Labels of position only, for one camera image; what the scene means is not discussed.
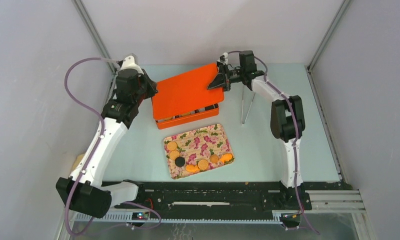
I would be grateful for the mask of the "orange tin lid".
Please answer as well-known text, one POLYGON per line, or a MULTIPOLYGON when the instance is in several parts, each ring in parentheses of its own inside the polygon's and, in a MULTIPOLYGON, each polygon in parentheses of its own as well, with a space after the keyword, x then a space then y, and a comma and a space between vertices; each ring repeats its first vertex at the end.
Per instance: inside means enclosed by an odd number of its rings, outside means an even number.
POLYGON ((153 118, 163 120, 222 102, 221 88, 207 89, 216 76, 217 65, 210 63, 157 82, 153 118))

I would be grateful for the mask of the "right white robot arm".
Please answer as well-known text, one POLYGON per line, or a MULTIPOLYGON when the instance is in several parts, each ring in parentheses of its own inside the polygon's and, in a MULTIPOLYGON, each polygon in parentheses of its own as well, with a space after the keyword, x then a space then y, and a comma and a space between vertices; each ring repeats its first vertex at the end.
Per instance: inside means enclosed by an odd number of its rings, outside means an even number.
POLYGON ((259 59, 253 51, 237 51, 239 66, 231 69, 228 53, 217 60, 217 75, 207 86, 208 90, 221 88, 227 92, 234 83, 243 83, 252 92, 266 98, 271 103, 270 130, 281 141, 283 174, 281 182, 285 188, 295 189, 303 180, 299 166, 299 145, 305 119, 302 99, 298 95, 288 95, 267 78, 268 70, 258 70, 259 59))

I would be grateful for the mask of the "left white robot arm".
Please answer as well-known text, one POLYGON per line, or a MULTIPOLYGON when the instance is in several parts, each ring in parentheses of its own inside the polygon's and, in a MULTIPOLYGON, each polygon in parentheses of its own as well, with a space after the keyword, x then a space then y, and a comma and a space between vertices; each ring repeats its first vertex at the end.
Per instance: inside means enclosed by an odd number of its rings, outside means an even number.
POLYGON ((145 204, 141 183, 124 180, 103 186, 112 154, 138 115, 143 100, 158 91, 144 69, 117 73, 114 96, 104 105, 99 128, 80 164, 68 178, 59 178, 56 189, 67 210, 102 218, 111 207, 127 202, 133 208, 145 204))

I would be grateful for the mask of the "orange cookie tin box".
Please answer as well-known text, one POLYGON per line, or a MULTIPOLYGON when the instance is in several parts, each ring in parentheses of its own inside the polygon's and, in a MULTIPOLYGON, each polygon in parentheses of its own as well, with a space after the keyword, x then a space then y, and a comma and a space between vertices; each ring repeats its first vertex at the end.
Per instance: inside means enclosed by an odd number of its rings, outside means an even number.
POLYGON ((182 113, 172 117, 167 117, 164 119, 155 120, 157 128, 162 130, 166 128, 171 128, 179 126, 182 124, 187 124, 195 122, 198 120, 214 117, 219 114, 219 104, 213 104, 206 106, 204 108, 196 109, 194 111, 182 113))

